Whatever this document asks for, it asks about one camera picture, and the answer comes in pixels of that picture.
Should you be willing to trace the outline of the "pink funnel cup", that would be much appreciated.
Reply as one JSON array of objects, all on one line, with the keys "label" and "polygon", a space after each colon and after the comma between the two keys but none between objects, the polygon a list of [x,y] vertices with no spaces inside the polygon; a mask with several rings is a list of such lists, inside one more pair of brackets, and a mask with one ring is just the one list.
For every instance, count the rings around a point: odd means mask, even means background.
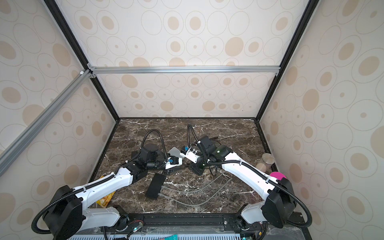
[{"label": "pink funnel cup", "polygon": [[286,178],[286,176],[280,172],[272,172],[270,176],[276,178],[279,181],[282,180],[283,178]]}]

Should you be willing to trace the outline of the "white network switch box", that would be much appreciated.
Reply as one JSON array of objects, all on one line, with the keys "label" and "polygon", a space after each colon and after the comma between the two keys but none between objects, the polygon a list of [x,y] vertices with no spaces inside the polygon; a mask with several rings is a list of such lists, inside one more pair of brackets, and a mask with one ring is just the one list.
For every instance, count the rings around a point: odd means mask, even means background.
[{"label": "white network switch box", "polygon": [[168,153],[170,154],[170,156],[175,156],[177,158],[182,158],[180,150],[177,149],[176,147],[171,148],[168,151]]}]

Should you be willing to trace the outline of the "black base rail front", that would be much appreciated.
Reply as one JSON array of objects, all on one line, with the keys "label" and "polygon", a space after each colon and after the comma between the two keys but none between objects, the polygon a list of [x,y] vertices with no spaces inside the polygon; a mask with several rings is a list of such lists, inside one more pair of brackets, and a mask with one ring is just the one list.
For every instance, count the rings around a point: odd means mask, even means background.
[{"label": "black base rail front", "polygon": [[291,225],[298,228],[307,228],[312,223],[312,216],[307,212],[308,220],[305,222],[298,213],[291,213],[285,223],[279,224],[273,219],[257,220],[249,224],[240,213],[213,213],[213,214],[128,214],[118,206],[107,209],[79,209],[53,211],[43,215],[55,240],[66,240],[77,232],[93,228],[106,228],[113,233],[132,235],[145,228],[186,228],[202,233],[208,228],[224,232],[236,233],[242,237],[253,234],[266,234],[269,225],[283,228]]}]

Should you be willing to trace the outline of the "yellow snack bag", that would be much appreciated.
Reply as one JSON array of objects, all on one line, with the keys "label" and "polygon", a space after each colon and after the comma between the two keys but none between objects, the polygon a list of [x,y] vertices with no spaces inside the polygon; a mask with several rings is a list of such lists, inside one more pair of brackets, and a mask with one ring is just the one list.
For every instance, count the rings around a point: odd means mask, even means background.
[{"label": "yellow snack bag", "polygon": [[102,199],[97,201],[97,204],[102,208],[107,208],[109,202],[112,200],[113,196],[115,194],[114,192],[109,193],[108,195],[104,196]]}]

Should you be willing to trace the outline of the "diagonal aluminium rail left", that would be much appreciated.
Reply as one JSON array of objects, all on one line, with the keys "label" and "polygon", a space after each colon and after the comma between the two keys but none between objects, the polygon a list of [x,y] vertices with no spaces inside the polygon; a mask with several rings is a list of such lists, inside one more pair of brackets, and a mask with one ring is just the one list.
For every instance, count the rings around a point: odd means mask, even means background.
[{"label": "diagonal aluminium rail left", "polygon": [[90,70],[79,74],[53,102],[9,145],[1,154],[1,175],[3,175],[26,147],[34,140],[40,131],[60,111],[63,105],[72,97],[84,80],[90,78]]}]

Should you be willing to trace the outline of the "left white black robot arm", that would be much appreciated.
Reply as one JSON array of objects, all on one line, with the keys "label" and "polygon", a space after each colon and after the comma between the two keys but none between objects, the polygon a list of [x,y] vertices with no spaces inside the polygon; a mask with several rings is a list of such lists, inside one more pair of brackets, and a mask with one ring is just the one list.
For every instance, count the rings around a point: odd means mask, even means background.
[{"label": "left white black robot arm", "polygon": [[150,169],[165,166],[170,155],[164,139],[160,140],[162,151],[141,145],[136,155],[109,175],[75,188],[67,185],[59,188],[51,202],[32,220],[32,231],[40,235],[51,234],[55,240],[66,240],[79,231],[95,227],[98,218],[109,221],[105,226],[116,225],[123,216],[117,208],[90,213],[89,207],[108,194],[143,179]]}]

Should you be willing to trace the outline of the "horizontal aluminium rail back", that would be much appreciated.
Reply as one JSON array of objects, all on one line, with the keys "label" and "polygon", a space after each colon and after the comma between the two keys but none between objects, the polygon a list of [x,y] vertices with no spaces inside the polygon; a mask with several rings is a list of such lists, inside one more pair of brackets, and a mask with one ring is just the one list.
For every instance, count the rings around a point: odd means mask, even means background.
[{"label": "horizontal aluminium rail back", "polygon": [[87,69],[99,75],[183,75],[183,74],[242,74],[280,72],[279,66],[176,66],[176,67],[94,67]]}]

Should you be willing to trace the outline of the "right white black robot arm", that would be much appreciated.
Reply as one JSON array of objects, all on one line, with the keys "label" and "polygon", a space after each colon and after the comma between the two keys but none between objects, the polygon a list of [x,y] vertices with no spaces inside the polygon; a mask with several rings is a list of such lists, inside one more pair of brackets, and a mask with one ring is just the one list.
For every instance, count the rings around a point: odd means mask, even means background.
[{"label": "right white black robot arm", "polygon": [[312,214],[294,194],[287,178],[279,180],[263,173],[231,148],[217,146],[208,136],[198,138],[191,124],[187,125],[187,137],[193,137],[196,141],[196,150],[190,141],[183,149],[186,158],[193,162],[190,168],[195,174],[201,176],[206,169],[222,169],[242,180],[262,198],[261,202],[245,205],[240,210],[237,221],[241,228],[246,229],[256,222],[268,222],[280,229],[285,225],[298,228],[311,226]]}]

